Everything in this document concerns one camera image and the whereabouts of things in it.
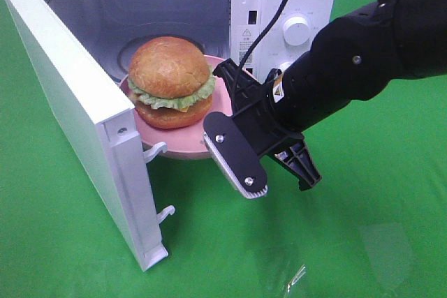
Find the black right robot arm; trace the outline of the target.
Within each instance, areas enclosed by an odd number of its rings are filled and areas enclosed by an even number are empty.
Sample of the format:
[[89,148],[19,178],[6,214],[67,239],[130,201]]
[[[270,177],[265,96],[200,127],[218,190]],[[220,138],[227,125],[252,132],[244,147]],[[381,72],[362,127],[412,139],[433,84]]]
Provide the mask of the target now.
[[299,179],[301,190],[321,179],[303,131],[346,107],[369,100],[391,80],[446,73],[446,0],[376,0],[338,17],[308,52],[260,83],[227,59],[214,74],[227,88],[233,114],[208,114],[208,151],[245,198],[268,191],[260,159],[271,156]]

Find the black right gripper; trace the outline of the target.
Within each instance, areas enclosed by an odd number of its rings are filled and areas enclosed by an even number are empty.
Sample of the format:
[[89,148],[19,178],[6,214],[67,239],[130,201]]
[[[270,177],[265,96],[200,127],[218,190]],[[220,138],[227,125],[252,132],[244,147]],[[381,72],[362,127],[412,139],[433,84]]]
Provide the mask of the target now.
[[203,120],[203,139],[214,162],[232,187],[246,199],[265,196],[267,174],[259,158],[275,155],[304,140],[294,128],[279,123],[272,109],[272,90],[283,73],[273,68],[261,84],[232,60],[212,71],[221,78],[233,103],[233,116],[211,112]]

